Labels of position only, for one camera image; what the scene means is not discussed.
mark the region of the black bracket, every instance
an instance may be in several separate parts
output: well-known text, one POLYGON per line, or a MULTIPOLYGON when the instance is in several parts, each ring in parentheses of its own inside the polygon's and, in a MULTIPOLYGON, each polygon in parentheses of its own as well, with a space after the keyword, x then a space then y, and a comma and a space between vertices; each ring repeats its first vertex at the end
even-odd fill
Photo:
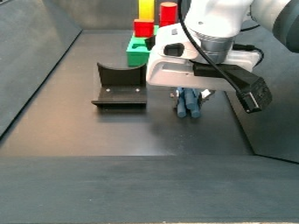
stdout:
POLYGON ((102 106, 146 106, 146 64, 131 69, 115 69, 98 63, 102 83, 99 97, 93 103, 102 106))

